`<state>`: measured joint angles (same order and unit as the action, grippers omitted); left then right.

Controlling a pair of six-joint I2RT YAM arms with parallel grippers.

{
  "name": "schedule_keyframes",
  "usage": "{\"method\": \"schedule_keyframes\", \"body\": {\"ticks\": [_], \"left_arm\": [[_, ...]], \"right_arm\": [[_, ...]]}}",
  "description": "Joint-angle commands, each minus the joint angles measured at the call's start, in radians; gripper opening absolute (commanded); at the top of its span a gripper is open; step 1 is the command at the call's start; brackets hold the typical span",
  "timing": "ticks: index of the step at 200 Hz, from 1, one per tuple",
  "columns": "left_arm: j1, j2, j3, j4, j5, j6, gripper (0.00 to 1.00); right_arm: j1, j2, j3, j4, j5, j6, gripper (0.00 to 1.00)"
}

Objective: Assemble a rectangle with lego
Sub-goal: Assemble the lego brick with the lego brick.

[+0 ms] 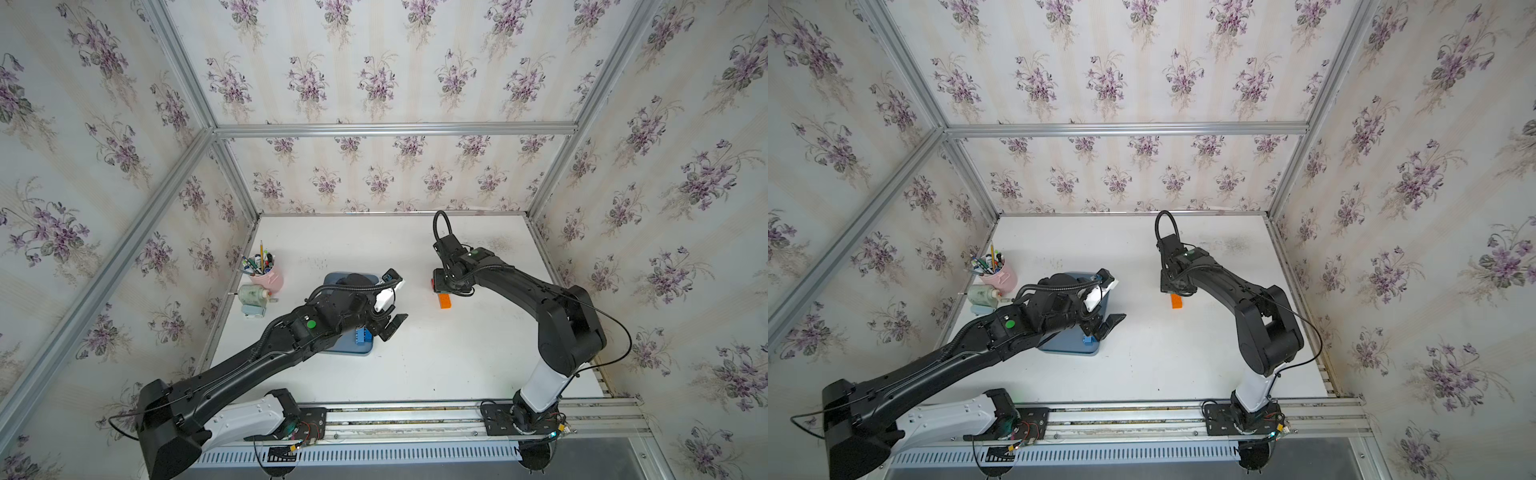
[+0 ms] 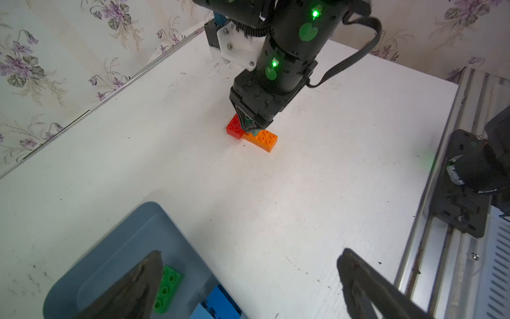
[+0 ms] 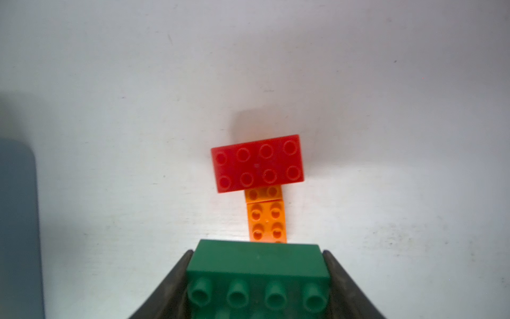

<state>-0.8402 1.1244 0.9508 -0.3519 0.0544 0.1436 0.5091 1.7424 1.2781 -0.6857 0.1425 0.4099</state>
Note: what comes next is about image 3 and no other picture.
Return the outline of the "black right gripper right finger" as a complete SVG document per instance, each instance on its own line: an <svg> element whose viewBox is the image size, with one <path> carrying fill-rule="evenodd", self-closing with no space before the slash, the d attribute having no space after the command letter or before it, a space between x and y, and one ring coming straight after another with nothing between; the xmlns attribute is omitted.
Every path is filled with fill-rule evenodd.
<svg viewBox="0 0 510 319"><path fill-rule="evenodd" d="M326 318L386 319L330 251L323 257L331 277Z"/></svg>

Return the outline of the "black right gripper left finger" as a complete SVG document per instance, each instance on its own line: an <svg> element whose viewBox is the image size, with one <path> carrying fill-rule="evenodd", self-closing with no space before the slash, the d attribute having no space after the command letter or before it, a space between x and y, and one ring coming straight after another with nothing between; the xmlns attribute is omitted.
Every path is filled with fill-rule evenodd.
<svg viewBox="0 0 510 319"><path fill-rule="evenodd" d="M187 298L186 270L193 250L186 251L148 299L130 316L130 319L191 318Z"/></svg>

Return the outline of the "long dark green lego brick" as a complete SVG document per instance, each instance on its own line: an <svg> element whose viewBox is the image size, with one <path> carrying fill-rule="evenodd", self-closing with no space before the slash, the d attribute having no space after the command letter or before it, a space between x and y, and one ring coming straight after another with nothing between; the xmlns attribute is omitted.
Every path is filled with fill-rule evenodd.
<svg viewBox="0 0 510 319"><path fill-rule="evenodd" d="M318 245L201 240L187 267L191 318L325 318Z"/></svg>

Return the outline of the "orange lego brick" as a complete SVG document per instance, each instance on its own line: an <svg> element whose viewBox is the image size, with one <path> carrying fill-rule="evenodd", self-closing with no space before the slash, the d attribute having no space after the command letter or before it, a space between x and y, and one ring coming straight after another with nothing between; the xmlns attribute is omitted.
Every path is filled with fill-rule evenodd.
<svg viewBox="0 0 510 319"><path fill-rule="evenodd" d="M258 243L287 243L284 201L248 203L250 241Z"/></svg>
<svg viewBox="0 0 510 319"><path fill-rule="evenodd" d="M244 191L246 203L270 202L282 200L281 186L259 187Z"/></svg>

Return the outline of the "red lego brick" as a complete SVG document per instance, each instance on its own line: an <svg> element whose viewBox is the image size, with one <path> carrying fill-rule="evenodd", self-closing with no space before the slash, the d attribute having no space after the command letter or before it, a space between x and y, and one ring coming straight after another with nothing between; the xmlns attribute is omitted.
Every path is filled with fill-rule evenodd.
<svg viewBox="0 0 510 319"><path fill-rule="evenodd" d="M212 148L211 156L220 194L305 179L297 134Z"/></svg>

